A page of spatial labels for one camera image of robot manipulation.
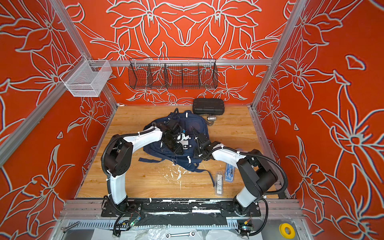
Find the navy blue student backpack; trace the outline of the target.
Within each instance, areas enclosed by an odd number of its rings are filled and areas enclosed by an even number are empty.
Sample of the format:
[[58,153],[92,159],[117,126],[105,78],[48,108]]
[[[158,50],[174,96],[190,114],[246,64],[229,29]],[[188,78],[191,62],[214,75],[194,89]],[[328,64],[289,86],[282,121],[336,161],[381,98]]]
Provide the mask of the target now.
[[183,113],[175,109],[168,116],[154,120],[145,129],[156,125],[165,127],[162,139],[143,147],[148,155],[159,160],[140,158],[140,162],[159,163],[169,160],[190,172],[202,173],[199,165],[203,161],[199,156],[201,143],[197,143],[197,137],[209,137],[208,124],[203,117],[187,110]]

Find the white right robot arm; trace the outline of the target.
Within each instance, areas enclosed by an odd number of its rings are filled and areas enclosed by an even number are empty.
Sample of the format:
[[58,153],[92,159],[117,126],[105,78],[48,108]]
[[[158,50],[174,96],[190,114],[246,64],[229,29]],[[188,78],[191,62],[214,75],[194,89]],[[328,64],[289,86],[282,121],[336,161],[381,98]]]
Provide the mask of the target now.
[[249,212],[250,205],[267,195],[283,193],[288,187],[288,177],[276,161],[258,150],[242,152],[220,142],[211,142],[203,133],[194,137],[197,147],[194,156],[201,160],[215,160],[238,169],[244,183],[243,189],[233,198],[232,211],[239,216]]

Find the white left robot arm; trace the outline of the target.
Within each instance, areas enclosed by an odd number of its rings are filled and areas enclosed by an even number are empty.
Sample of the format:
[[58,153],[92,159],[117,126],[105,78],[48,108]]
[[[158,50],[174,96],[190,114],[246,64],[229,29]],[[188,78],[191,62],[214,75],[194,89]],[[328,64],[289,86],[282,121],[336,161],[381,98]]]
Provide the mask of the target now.
[[181,155],[184,146],[188,145],[189,139],[187,131],[179,123],[170,125],[169,122],[165,124],[153,122],[141,132],[114,135],[101,156],[102,169],[107,176],[110,201],[116,206],[120,206],[127,199],[126,172],[131,166],[132,155],[137,150],[159,142],[171,152]]

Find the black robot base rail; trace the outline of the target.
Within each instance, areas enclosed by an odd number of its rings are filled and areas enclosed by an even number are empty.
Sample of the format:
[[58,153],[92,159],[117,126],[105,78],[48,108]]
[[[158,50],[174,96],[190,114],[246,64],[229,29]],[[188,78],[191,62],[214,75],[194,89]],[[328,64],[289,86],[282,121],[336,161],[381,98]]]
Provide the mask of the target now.
[[220,217],[260,217],[260,207],[252,203],[245,212],[235,211],[232,199],[125,199],[116,204],[104,198],[102,217],[114,217],[123,213],[143,216],[176,214],[215,214]]

